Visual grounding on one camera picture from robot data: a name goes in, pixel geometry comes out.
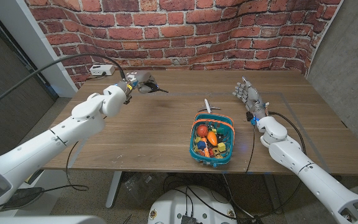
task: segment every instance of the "toy fruit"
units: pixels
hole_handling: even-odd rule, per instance
[[[197,127],[197,135],[200,137],[205,137],[208,134],[208,127],[205,124],[202,124]]]
[[[208,141],[213,145],[216,146],[218,144],[218,140],[216,139],[216,134],[213,131],[210,131],[208,135],[206,136]]]

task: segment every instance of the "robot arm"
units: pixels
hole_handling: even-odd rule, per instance
[[[358,223],[358,195],[306,156],[299,143],[287,134],[287,129],[268,116],[256,89],[244,77],[243,81],[245,83],[237,83],[233,95],[246,104],[256,119],[256,126],[263,133],[260,141],[270,156],[296,174],[338,223]]]
[[[0,205],[10,199],[26,178],[67,146],[102,131],[105,126],[102,114],[108,117],[117,115],[121,106],[128,104],[134,88],[141,93],[155,90],[149,86],[156,86],[159,90],[149,72],[131,72],[126,76],[127,81],[107,87],[103,95],[90,95],[60,124],[0,156]]]

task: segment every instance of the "table top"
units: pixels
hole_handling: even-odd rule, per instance
[[[245,76],[270,102],[269,111],[283,114],[298,127],[307,155],[331,174],[358,175],[358,140],[308,81],[295,71],[150,71],[160,88],[169,93],[132,94],[131,102],[113,118],[106,118],[100,133],[79,142],[71,156],[72,169],[152,172],[246,171],[253,143],[253,126],[246,121],[246,108],[232,95],[237,82]],[[71,115],[77,104],[92,93],[102,93],[119,81],[119,72],[101,80],[87,81],[52,126]],[[234,121],[236,137],[228,164],[213,168],[197,163],[189,153],[191,126],[204,99],[220,107],[219,114]],[[295,130],[280,117],[276,120],[300,142]],[[276,163],[255,132],[255,148],[249,173],[292,174]],[[71,146],[44,166],[64,169]]]

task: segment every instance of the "teal basket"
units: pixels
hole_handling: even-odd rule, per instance
[[[214,128],[223,128],[224,130],[224,138],[223,142],[226,145],[226,152],[222,153],[222,159],[205,157],[197,154],[194,151],[194,148],[197,147],[195,143],[195,138],[197,137],[196,130],[197,127],[201,124],[207,124],[209,126],[213,126]],[[197,161],[202,162],[204,165],[209,165],[213,167],[217,167],[222,164],[227,164],[232,156],[234,145],[234,128],[233,121],[231,118],[220,115],[220,114],[212,114],[212,113],[199,113],[196,115],[195,122],[193,124],[193,128],[191,130],[191,141],[190,141],[190,154]]]

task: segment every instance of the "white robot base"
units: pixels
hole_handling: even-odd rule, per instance
[[[191,185],[189,186],[194,193],[204,202],[223,214],[236,217],[233,206],[228,203],[222,195],[211,191],[206,187]],[[177,190],[186,192],[186,186],[177,187]],[[237,221],[224,217],[201,202],[190,190],[187,190],[187,208],[186,195],[177,190],[170,190],[158,198],[152,205],[149,213],[148,224],[181,224],[182,219],[186,219],[185,223],[210,223],[210,224],[236,224]]]

